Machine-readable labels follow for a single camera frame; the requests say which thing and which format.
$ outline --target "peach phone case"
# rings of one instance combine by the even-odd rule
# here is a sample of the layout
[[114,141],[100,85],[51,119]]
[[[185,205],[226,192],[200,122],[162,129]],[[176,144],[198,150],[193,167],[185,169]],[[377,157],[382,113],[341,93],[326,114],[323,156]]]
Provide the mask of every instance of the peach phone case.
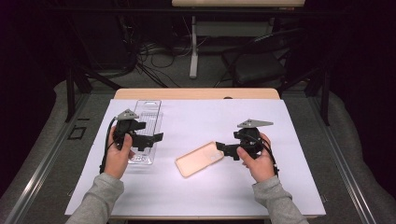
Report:
[[223,157],[224,153],[216,148],[216,143],[210,142],[177,158],[176,165],[181,175],[188,177]]

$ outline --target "forearm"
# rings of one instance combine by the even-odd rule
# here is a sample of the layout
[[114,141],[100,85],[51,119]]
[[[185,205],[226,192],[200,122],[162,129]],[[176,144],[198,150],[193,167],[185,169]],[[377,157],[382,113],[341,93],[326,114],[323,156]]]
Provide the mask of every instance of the forearm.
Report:
[[114,203],[123,193],[123,183],[102,173],[93,180],[81,205],[66,223],[107,223]]
[[253,185],[253,191],[256,201],[268,209],[272,223],[308,223],[277,176]]

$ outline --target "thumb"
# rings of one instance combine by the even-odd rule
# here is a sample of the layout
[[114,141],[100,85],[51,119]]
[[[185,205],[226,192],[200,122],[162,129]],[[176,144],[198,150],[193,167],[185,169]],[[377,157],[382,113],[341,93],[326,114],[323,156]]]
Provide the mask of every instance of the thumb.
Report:
[[125,134],[124,136],[124,142],[122,144],[122,149],[121,151],[124,153],[129,154],[129,151],[131,150],[132,147],[132,137],[128,133]]
[[238,147],[236,149],[236,153],[238,153],[238,156],[244,161],[246,166],[249,166],[252,162],[254,162],[253,158],[251,158],[248,153],[241,147]]

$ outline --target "hand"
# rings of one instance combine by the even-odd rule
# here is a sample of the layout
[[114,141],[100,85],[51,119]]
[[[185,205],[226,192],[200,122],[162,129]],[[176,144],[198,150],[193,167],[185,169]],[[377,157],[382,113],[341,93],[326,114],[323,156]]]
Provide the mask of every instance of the hand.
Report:
[[123,173],[125,172],[126,166],[128,165],[128,159],[131,159],[134,156],[134,153],[131,150],[133,140],[131,135],[126,133],[122,149],[118,150],[113,139],[113,133],[115,130],[116,127],[112,127],[108,137],[109,149],[107,151],[106,167],[104,172],[117,179],[121,179]]
[[[271,144],[270,140],[265,134],[260,133],[260,137],[267,141],[268,144]],[[256,160],[253,160],[241,147],[239,147],[236,152],[242,161],[244,161],[242,164],[244,164],[250,170],[251,176],[253,176],[253,178],[258,183],[265,181],[275,175],[274,165],[267,150],[263,149],[261,155]]]

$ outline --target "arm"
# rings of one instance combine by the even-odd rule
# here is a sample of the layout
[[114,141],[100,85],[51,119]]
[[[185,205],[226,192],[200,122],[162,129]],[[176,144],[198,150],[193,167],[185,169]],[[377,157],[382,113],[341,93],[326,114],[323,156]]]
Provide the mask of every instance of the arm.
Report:
[[[270,144],[265,134],[261,133],[261,138]],[[256,202],[268,209],[272,223],[308,223],[291,200],[291,195],[283,190],[279,179],[274,174],[273,163],[266,150],[263,150],[256,160],[253,160],[241,147],[237,149],[237,153],[257,181],[253,185]]]
[[131,151],[131,136],[125,134],[122,149],[118,150],[113,144],[114,131],[115,127],[111,129],[108,137],[109,147],[104,172],[93,180],[93,185],[84,195],[81,205],[66,223],[107,223],[110,218],[116,200],[124,191],[120,179],[128,165],[128,158],[134,155]]

